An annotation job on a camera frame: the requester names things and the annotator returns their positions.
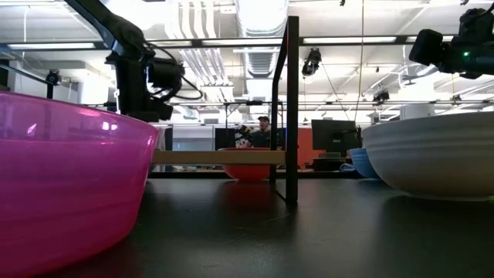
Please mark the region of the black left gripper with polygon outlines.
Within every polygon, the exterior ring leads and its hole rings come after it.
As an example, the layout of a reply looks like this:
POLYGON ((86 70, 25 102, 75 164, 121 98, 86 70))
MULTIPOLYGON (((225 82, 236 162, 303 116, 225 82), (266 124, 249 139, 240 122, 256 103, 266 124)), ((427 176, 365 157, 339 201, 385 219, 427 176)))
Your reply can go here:
POLYGON ((148 55, 126 57, 117 52, 106 58, 106 63, 116 71, 118 109, 123 115, 144 122, 169 120, 173 113, 172 106, 153 98, 147 89, 146 67, 153 58, 148 55))

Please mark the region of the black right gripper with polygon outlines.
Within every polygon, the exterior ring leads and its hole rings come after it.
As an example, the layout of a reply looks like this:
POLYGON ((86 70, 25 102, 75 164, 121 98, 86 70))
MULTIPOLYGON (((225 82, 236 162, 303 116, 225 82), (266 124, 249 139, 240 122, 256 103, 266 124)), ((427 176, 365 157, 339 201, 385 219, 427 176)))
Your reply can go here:
POLYGON ((482 75, 494 76, 494 40, 483 43, 450 42, 444 45, 439 71, 459 73, 475 80, 482 75))

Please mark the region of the white ribbed bowl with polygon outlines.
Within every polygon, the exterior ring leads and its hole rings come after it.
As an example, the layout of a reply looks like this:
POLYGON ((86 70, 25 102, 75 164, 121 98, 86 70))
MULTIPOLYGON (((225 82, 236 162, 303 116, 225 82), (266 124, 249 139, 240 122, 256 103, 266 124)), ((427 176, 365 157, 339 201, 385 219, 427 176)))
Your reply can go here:
POLYGON ((494 112, 392 121, 364 129, 363 138, 392 188, 418 198, 494 197, 494 112))

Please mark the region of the red plastic bowl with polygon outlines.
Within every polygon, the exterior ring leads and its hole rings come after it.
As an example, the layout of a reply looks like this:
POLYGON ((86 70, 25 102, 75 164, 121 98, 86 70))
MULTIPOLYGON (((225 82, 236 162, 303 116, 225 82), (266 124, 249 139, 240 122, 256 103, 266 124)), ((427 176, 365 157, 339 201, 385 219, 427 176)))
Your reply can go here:
POLYGON ((268 164, 224 164, 224 172, 238 181, 261 181, 269 177, 270 166, 268 164))

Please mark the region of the blue plastic bowl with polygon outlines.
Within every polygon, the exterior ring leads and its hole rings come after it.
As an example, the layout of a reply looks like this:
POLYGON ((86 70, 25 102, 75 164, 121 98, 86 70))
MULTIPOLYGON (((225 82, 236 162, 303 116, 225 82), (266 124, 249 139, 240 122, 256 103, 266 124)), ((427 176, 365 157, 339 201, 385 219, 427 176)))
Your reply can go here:
POLYGON ((374 170, 365 148, 350 149, 350 159, 356 171, 365 178, 380 179, 374 170))

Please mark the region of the white round column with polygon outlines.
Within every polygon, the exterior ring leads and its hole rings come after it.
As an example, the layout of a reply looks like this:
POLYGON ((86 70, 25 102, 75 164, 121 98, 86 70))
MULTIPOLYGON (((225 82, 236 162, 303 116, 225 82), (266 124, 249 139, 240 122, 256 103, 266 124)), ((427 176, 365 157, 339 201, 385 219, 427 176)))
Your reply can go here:
POLYGON ((435 105, 429 103, 408 104, 400 107, 400 120, 408 120, 422 117, 433 117, 435 105))

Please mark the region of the wooden cutting board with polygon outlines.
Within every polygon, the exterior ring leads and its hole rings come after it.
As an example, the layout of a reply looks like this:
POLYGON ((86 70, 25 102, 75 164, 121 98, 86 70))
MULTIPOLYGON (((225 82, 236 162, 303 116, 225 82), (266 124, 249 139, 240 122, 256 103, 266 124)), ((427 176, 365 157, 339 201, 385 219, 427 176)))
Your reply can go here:
POLYGON ((284 151, 155 151, 153 164, 283 164, 284 151))

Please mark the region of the pink translucent plastic bowl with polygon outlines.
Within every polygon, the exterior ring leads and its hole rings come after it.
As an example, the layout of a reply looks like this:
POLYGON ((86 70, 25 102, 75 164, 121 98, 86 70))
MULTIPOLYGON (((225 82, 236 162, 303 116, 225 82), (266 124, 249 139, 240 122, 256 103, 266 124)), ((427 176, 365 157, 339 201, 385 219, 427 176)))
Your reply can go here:
POLYGON ((56 270, 125 238, 158 135, 105 110, 0 92, 0 278, 56 270))

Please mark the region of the floral patterned cloth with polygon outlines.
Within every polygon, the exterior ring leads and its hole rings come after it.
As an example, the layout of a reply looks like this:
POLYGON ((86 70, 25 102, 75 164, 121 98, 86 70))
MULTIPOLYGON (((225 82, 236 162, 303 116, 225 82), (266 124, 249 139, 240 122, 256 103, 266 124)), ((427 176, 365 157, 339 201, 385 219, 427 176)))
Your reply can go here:
POLYGON ((247 148, 252 146, 252 133, 253 129, 242 125, 235 130, 235 147, 236 148, 247 148))

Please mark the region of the person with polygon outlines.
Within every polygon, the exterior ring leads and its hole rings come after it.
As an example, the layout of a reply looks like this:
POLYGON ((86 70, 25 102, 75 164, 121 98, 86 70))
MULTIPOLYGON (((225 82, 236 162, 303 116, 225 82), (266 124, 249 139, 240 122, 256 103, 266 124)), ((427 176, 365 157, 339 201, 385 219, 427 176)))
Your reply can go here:
POLYGON ((249 147, 270 147, 271 126, 267 116, 258 117, 259 127, 249 132, 247 137, 249 147))

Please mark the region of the black computer monitor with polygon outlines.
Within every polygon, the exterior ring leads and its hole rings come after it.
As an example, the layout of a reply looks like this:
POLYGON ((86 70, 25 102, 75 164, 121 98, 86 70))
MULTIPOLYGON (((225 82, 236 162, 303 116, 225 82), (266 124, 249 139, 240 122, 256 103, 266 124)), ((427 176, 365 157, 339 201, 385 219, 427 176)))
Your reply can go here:
POLYGON ((345 155, 348 150, 360 147, 360 138, 354 121, 312 120, 313 149, 338 152, 345 155))

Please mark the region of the black overhead frame bar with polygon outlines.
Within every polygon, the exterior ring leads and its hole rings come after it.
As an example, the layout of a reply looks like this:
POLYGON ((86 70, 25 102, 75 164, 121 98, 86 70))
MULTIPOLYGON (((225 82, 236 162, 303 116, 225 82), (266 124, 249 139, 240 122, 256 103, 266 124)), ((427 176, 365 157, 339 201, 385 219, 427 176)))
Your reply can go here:
MULTIPOLYGON (((300 46, 403 46, 411 45, 417 35, 398 36, 329 36, 299 37, 300 46)), ((248 47, 280 47, 282 37, 260 38, 219 38, 219 39, 171 39, 154 40, 152 44, 165 49, 200 49, 200 48, 248 48, 248 47)))

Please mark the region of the silver ventilation duct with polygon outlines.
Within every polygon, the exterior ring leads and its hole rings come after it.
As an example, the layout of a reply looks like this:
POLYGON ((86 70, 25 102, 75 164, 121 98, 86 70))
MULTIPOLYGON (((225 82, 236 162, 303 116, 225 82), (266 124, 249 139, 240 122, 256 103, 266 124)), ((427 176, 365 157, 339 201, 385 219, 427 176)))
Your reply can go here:
MULTIPOLYGON (((235 0, 236 18, 241 37, 283 37, 289 14, 289 0, 235 0)), ((247 73, 254 78, 267 78, 275 70, 278 54, 246 53, 247 73)))

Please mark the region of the orange partition wall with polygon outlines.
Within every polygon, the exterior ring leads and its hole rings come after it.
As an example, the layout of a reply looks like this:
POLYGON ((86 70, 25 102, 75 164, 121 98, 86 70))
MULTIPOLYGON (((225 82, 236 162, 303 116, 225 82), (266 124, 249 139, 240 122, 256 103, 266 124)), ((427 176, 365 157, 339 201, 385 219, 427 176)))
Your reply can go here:
POLYGON ((298 129, 298 158, 297 164, 301 169, 310 164, 313 160, 312 129, 298 129))

